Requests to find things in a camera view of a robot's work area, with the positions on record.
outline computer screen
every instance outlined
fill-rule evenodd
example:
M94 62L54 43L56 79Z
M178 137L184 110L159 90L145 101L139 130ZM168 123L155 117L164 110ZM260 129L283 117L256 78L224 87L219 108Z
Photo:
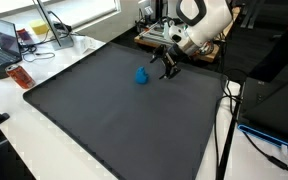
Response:
M48 27L52 31L54 38L56 41L52 41L52 46L54 50L64 49L68 47L74 46L73 39L69 34L61 36L56 28L54 27L53 21L51 20L48 10L46 9L45 5L42 3L41 0L33 0L33 3L36 5L38 12L40 13L41 17L43 18L44 22L47 23Z
M21 56L13 23L0 20L0 48L15 56Z

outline white robot link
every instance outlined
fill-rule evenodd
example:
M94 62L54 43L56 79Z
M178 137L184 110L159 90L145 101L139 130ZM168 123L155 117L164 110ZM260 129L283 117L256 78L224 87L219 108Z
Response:
M165 74L160 79L178 74L181 70L177 63L221 33L233 18L227 0L178 0L176 14L186 26L171 25L169 37L174 44L167 50L165 45L155 49L151 60L152 63L161 58L165 65Z

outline blue object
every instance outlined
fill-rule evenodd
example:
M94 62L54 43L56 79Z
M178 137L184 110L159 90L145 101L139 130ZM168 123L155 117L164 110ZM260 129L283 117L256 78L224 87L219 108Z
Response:
M146 74L144 67L140 67L136 71L135 81L138 84L146 84L148 81L148 74Z

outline laptop screen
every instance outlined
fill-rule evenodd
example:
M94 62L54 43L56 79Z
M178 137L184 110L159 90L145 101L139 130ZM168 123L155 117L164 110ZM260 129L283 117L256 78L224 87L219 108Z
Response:
M21 56L15 25L0 20L0 47L2 50L15 56Z

